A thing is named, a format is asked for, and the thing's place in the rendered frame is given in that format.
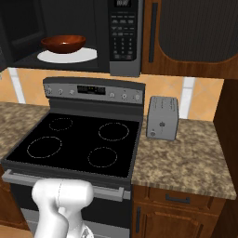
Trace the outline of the black microwave door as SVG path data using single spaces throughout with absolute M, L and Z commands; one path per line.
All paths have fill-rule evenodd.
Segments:
M 4 2 L 5 0 L 0 0 L 0 73 L 8 67 L 10 61 Z

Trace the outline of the wooden cupboard door dark panel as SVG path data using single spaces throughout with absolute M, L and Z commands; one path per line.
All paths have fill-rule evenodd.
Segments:
M 156 2 L 154 59 L 149 63 Z M 238 79 L 238 0 L 145 0 L 141 71 Z

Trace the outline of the black oven door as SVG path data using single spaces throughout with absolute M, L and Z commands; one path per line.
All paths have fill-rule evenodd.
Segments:
M 39 219 L 38 207 L 32 199 L 32 187 L 10 184 L 12 195 L 21 210 L 32 234 L 35 234 Z M 130 238 L 131 187 L 126 186 L 122 202 L 94 198 L 82 210 L 82 217 L 95 238 Z

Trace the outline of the brown bowl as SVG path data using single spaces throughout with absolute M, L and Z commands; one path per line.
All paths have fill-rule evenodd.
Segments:
M 81 49 L 86 43 L 82 35 L 55 35 L 41 40 L 48 51 L 57 54 L 69 54 Z

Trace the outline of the tall dark wooden cabinet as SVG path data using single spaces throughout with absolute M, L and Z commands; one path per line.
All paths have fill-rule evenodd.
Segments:
M 238 238 L 238 80 L 224 80 L 213 123 L 237 198 L 226 201 L 212 238 Z

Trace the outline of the white round turntable plate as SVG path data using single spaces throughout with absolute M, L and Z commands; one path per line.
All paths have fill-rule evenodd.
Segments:
M 39 53 L 37 58 L 48 63 L 78 63 L 94 60 L 97 56 L 98 54 L 95 49 L 82 47 L 68 54 L 58 54 L 45 50 Z

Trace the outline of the black and silver stove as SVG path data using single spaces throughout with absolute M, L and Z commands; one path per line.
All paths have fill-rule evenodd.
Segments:
M 120 80 L 47 77 L 49 112 L 4 156 L 4 173 L 81 179 L 131 187 L 143 121 L 145 85 Z

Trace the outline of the wooden base cupboard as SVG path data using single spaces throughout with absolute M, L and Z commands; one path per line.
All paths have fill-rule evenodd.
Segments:
M 11 193 L 10 185 L 2 180 L 4 169 L 0 165 L 0 225 L 28 231 L 28 224 Z

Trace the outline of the silver toaster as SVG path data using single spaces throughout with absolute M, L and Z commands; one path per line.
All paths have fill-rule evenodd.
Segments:
M 149 139 L 175 140 L 179 125 L 178 99 L 152 96 L 147 115 Z

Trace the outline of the wooden drawer front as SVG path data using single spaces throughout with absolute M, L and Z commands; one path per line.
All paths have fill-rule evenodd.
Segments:
M 171 197 L 186 198 L 190 197 L 189 204 L 167 201 L 165 194 L 169 193 Z M 226 200 L 212 196 L 205 196 L 186 192 L 175 192 L 146 186 L 133 186 L 133 196 L 135 201 L 149 202 L 154 204 L 165 204 L 172 206 L 185 207 L 186 209 L 201 211 L 208 214 L 219 215 Z

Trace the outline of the black microwave oven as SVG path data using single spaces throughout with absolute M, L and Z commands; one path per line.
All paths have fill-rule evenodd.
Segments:
M 8 67 L 140 75 L 143 0 L 5 0 Z M 48 63 L 41 40 L 82 35 L 98 56 L 78 63 Z

